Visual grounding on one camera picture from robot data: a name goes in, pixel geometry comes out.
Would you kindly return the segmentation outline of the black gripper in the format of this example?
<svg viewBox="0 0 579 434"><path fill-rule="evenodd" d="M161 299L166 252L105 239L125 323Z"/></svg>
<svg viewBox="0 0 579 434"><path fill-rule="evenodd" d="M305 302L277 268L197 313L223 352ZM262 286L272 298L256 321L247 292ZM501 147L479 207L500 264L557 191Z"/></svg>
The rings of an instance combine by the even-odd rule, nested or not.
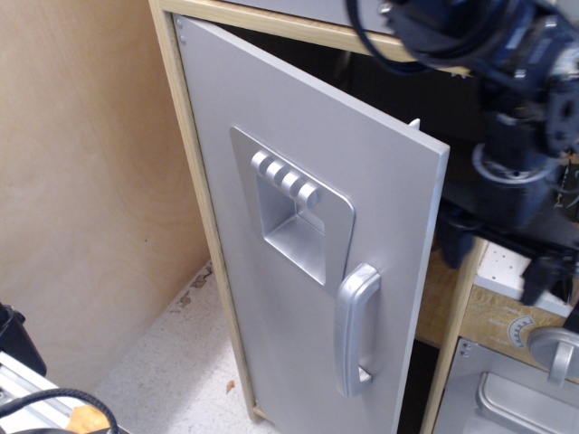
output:
<svg viewBox="0 0 579 434"><path fill-rule="evenodd" d="M563 262L578 261L578 229L554 209L559 162L530 152L512 161L477 144L463 161L470 173L444 182L438 218L442 257L458 269L475 237L532 259L520 301L534 306L545 291L565 301Z"/></svg>

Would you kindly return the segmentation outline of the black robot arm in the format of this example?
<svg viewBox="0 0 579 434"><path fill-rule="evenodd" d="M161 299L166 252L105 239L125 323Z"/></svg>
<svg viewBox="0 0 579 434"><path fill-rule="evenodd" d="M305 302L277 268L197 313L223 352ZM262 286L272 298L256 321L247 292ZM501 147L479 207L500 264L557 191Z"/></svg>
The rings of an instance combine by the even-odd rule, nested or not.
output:
<svg viewBox="0 0 579 434"><path fill-rule="evenodd" d="M549 292L570 299L578 230L555 209L566 156L578 149L578 30L546 1L385 1L379 9L412 60L392 61L369 40L355 1L346 13L385 69L466 68L479 80L485 136L473 177L443 186L438 237L458 267L475 238L529 259L524 305Z"/></svg>

